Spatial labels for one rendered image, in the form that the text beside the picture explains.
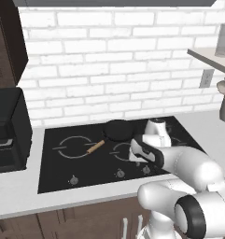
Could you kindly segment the grey extractor hood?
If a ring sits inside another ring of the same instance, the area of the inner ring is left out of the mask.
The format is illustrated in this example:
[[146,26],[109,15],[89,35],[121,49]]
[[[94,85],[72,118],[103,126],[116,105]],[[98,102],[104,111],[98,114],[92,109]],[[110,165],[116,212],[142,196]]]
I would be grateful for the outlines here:
[[211,7],[217,0],[12,0],[16,7]]

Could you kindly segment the black countertop appliance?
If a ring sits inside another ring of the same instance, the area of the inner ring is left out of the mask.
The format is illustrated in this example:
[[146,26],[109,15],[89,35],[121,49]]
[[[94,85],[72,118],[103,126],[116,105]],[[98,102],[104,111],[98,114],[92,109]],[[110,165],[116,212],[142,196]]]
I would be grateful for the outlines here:
[[32,134],[22,89],[0,89],[0,173],[26,169]]

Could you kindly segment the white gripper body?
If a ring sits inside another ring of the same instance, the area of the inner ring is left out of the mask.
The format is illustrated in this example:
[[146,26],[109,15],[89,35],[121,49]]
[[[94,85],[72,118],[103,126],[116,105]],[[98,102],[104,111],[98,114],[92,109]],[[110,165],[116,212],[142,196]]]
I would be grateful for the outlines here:
[[148,161],[144,160],[144,159],[141,158],[141,157],[136,157],[136,156],[132,153],[131,149],[130,149],[130,151],[129,151],[129,161],[130,161],[130,162],[148,162]]

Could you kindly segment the grey wall socket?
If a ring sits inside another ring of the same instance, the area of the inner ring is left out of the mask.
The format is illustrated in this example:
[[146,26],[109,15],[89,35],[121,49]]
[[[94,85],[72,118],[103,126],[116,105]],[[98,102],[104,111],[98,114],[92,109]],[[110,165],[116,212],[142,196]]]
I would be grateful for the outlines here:
[[209,88],[214,75],[214,69],[205,69],[202,74],[200,88]]

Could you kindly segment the brown cupboard door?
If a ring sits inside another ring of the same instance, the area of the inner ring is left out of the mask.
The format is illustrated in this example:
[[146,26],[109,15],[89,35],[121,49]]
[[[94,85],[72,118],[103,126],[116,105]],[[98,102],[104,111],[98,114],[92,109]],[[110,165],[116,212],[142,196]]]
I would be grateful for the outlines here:
[[0,239],[56,239],[54,212],[0,219]]
[[138,202],[136,197],[132,199],[132,227],[131,227],[131,239],[136,239],[138,216],[143,216],[143,228],[147,225],[149,220],[149,211],[144,209]]
[[131,236],[132,199],[62,209],[57,239],[121,239],[123,218]]

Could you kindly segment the dark wood wall cupboard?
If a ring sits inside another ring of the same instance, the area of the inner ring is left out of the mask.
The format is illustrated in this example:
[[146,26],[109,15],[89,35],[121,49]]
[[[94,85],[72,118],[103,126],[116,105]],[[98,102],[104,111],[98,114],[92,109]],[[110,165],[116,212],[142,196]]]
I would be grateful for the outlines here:
[[16,87],[28,63],[18,8],[0,0],[0,88]]

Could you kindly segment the pale wall shelf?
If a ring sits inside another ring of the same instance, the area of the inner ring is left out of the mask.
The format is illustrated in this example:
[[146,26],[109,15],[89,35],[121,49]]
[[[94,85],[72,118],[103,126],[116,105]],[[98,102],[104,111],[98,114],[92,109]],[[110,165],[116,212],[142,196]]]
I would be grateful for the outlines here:
[[225,57],[216,56],[214,48],[188,49],[187,53],[225,74]]

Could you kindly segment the pale wooden spoon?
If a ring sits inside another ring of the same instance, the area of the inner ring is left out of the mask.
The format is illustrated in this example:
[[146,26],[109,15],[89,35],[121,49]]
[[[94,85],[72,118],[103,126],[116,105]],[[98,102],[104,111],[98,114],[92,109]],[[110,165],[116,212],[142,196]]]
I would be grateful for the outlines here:
[[224,95],[225,97],[225,81],[224,80],[221,80],[220,82],[217,83],[217,88],[218,88],[218,91]]

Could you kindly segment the black glass hob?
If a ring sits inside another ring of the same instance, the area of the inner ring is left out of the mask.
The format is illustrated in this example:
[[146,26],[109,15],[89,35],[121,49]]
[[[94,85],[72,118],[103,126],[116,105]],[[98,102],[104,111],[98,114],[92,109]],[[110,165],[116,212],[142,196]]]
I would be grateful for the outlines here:
[[[88,124],[47,129],[44,134],[38,191],[69,190],[122,180],[164,175],[166,172],[148,162],[130,162],[128,141],[106,142],[88,154],[87,150],[102,139],[104,125]],[[148,166],[150,173],[142,169]],[[125,176],[117,177],[121,169]],[[78,178],[72,186],[69,180]]]

